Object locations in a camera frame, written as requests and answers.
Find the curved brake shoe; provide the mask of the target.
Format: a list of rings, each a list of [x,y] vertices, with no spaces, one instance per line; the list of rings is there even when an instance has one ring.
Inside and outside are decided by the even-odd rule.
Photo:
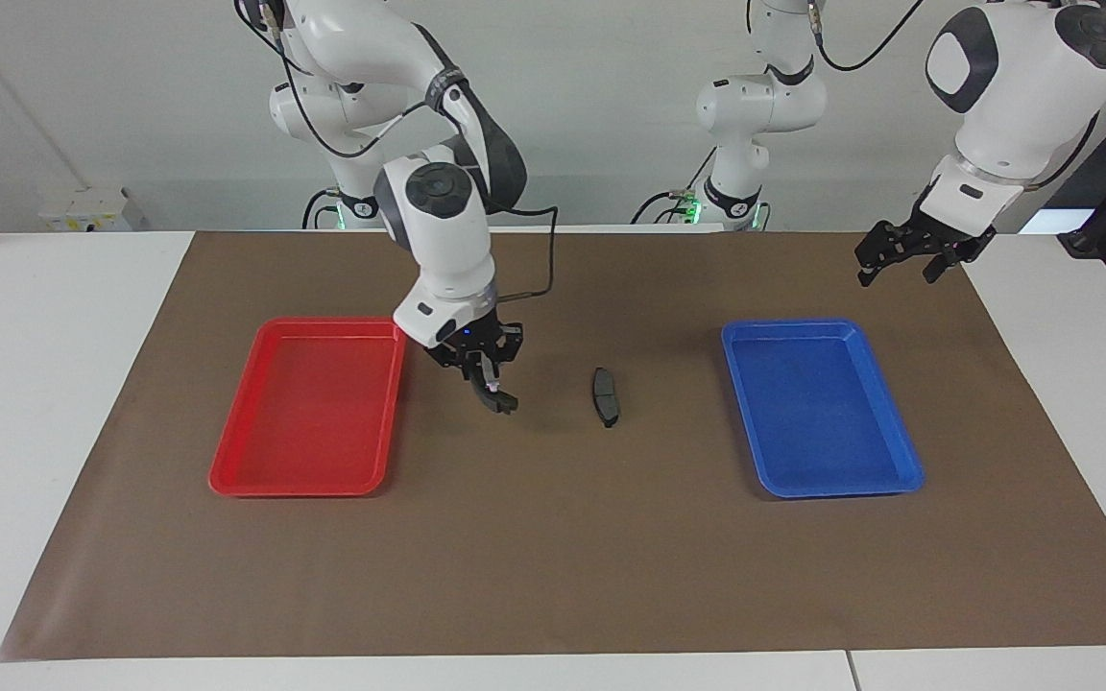
[[[474,394],[480,402],[492,413],[512,415],[517,412],[518,399],[505,391],[493,391],[484,383],[472,383]]]

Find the grey brake pad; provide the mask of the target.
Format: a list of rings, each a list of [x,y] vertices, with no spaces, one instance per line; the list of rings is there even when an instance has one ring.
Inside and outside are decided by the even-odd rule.
[[[606,429],[614,428],[620,419],[620,404],[617,385],[609,370],[598,367],[592,376],[592,401],[601,423]]]

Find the blue plastic tray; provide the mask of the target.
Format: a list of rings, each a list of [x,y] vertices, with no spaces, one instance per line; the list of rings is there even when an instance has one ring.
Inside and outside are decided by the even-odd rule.
[[[851,320],[726,323],[721,348],[760,484],[780,499],[883,498],[925,469],[877,356]]]

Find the red plastic tray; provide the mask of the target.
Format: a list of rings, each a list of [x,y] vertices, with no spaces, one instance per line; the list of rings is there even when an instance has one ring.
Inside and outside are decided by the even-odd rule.
[[[262,324],[209,486],[223,498],[368,498],[387,475],[405,345],[387,318]]]

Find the brown paper mat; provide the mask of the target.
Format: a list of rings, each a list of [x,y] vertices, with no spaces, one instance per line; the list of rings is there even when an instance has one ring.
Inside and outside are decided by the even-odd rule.
[[[1106,517],[966,272],[855,278],[847,233],[580,233],[495,415],[411,348],[372,498],[207,475],[257,329],[411,287],[383,233],[198,233],[1,660],[1106,646]],[[859,324],[925,464],[900,498],[778,500],[721,329]],[[596,368],[620,419],[601,423]]]

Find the white wall box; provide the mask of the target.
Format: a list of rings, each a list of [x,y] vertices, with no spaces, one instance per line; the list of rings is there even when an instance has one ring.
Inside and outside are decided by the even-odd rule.
[[[142,228],[139,209],[119,187],[48,193],[36,216],[53,232],[133,232]]]

